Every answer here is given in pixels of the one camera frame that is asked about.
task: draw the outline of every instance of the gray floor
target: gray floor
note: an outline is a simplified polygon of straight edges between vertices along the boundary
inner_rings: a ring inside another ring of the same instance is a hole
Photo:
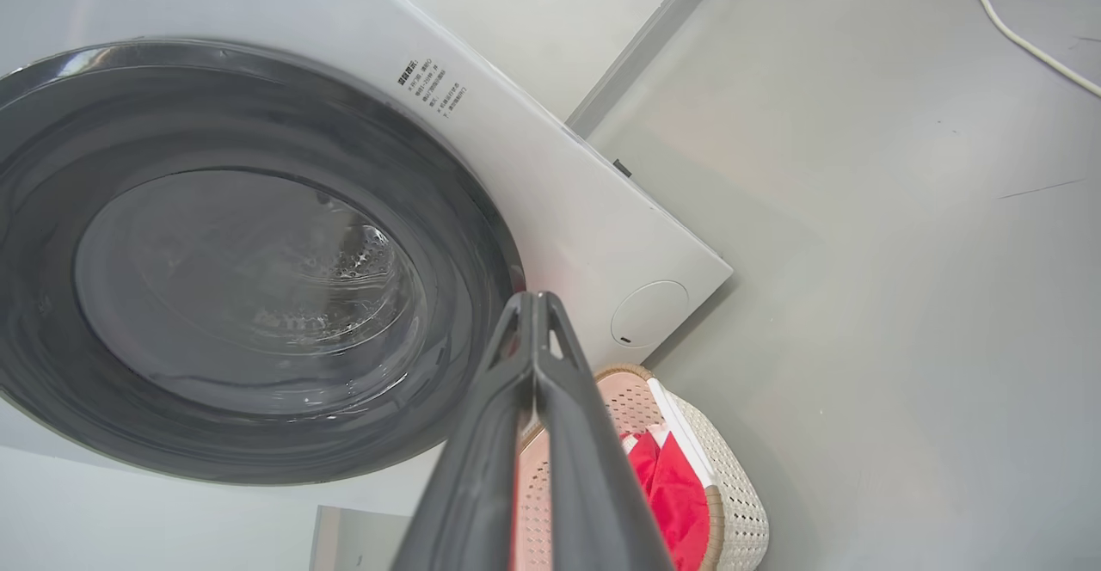
[[[1101,80],[1101,0],[994,0]],[[762,569],[1101,569],[1101,100],[977,0],[706,0],[592,136],[731,282],[651,360]]]

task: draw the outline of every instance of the power cord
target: power cord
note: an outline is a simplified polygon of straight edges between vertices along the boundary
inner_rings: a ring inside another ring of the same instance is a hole
[[[998,12],[994,11],[994,7],[990,3],[990,0],[979,0],[979,2],[982,2],[983,10],[986,10],[986,15],[990,20],[992,20],[992,22],[994,22],[994,26],[1005,34],[1007,39],[1013,40],[1016,45],[1028,51],[1035,58],[1038,58],[1038,61],[1051,66],[1051,68],[1054,68],[1058,74],[1064,75],[1064,77],[1069,78],[1069,80],[1073,80],[1077,85],[1081,85],[1082,88],[1092,92],[1093,96],[1101,97],[1101,86],[1098,86],[1097,83],[1089,80],[1089,78],[1082,77],[1081,74],[1067,68],[1062,62],[1057,61],[1057,58],[1051,57],[1051,55],[1044,53],[1044,51],[1039,50],[1039,47],[1035,46],[1032,42],[1027,42],[1027,40],[1020,37],[1015,31],[1005,26],[1002,19],[998,17]]]

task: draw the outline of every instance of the washing machine drum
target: washing machine drum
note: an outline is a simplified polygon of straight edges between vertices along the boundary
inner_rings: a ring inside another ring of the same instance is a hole
[[[0,387],[118,460],[227,483],[443,440],[519,286],[492,202],[334,70],[133,42],[0,80]]]

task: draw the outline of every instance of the laundry basket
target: laundry basket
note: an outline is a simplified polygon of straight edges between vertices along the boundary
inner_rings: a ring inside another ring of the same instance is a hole
[[[619,435],[666,425],[705,486],[711,531],[701,571],[751,571],[768,546],[768,519],[745,471],[711,421],[648,371],[618,364],[596,376]],[[516,468],[516,571],[552,567],[549,439],[543,427],[527,432]]]

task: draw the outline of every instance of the white washing machine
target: white washing machine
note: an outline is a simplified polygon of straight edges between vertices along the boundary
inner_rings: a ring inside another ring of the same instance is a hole
[[[0,0],[0,444],[408,513],[515,289],[640,363],[731,274],[405,0]]]

